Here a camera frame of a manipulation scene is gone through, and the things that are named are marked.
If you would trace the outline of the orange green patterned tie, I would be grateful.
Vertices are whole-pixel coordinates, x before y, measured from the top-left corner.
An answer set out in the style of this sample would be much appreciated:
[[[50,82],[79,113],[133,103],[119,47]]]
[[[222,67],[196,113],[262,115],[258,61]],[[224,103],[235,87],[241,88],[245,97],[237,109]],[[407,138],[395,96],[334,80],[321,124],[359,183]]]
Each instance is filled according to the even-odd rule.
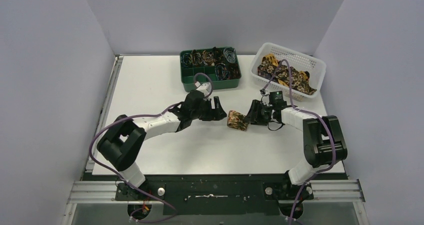
[[[228,112],[226,125],[228,128],[231,129],[246,131],[248,129],[249,124],[247,122],[244,122],[245,117],[246,116],[240,112],[230,110]]]

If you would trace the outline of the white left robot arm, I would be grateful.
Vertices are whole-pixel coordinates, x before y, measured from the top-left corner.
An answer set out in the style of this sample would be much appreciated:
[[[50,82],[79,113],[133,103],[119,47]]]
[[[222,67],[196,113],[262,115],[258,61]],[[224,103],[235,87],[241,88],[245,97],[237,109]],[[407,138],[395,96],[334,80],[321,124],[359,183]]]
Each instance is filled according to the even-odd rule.
[[[96,145],[97,151],[112,165],[120,178],[130,183],[128,193],[141,200],[148,193],[145,175],[136,163],[144,141],[166,133],[177,133],[188,128],[194,120],[221,121],[227,113],[218,96],[207,98],[203,92],[193,90],[185,100],[155,115],[141,116],[142,123],[134,122],[135,116],[125,114],[116,118]]]

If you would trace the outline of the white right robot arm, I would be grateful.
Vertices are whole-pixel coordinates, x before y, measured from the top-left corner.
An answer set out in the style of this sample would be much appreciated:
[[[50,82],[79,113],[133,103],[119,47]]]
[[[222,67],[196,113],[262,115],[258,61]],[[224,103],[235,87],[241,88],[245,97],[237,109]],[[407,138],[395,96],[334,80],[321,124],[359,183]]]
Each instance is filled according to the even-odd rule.
[[[302,132],[304,157],[287,172],[292,185],[302,185],[347,158],[348,149],[336,116],[321,116],[288,103],[282,91],[263,96],[268,102],[254,99],[243,122],[261,126],[277,123]]]

